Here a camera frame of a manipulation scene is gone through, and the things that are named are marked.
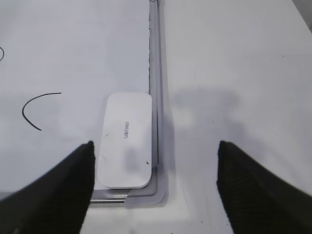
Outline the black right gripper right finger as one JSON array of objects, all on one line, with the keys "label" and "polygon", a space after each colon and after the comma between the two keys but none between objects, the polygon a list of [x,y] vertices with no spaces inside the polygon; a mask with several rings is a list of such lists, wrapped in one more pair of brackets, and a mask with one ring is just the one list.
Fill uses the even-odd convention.
[{"label": "black right gripper right finger", "polygon": [[312,197],[232,142],[218,148],[217,189],[235,234],[310,234]]}]

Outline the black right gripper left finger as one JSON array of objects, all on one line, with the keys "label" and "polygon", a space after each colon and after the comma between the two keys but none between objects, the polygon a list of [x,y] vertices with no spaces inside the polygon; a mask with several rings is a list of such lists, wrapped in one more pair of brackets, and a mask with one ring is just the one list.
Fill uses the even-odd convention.
[{"label": "black right gripper left finger", "polygon": [[0,201],[2,234],[78,234],[95,184],[94,143]]}]

